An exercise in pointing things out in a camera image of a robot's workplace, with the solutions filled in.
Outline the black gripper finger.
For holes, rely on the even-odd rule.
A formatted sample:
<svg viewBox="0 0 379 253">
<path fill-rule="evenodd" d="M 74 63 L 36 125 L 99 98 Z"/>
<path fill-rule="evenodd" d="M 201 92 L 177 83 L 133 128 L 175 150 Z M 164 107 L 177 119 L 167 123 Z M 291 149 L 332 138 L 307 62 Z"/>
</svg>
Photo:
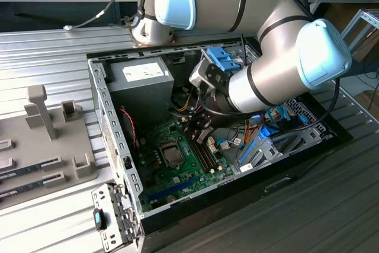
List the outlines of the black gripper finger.
<svg viewBox="0 0 379 253">
<path fill-rule="evenodd" d="M 203 144 L 206 137 L 213 131 L 213 127 L 208 122 L 202 128 L 200 128 L 196 134 L 196 142 L 198 144 Z"/>
<path fill-rule="evenodd" d="M 198 129 L 196 129 L 193 126 L 190 126 L 189 124 L 184 124 L 182 128 L 183 128 L 183 132 L 184 132 L 186 138 L 188 138 L 189 140 L 191 140 L 193 142 L 195 142 L 197 140 Z"/>
</svg>

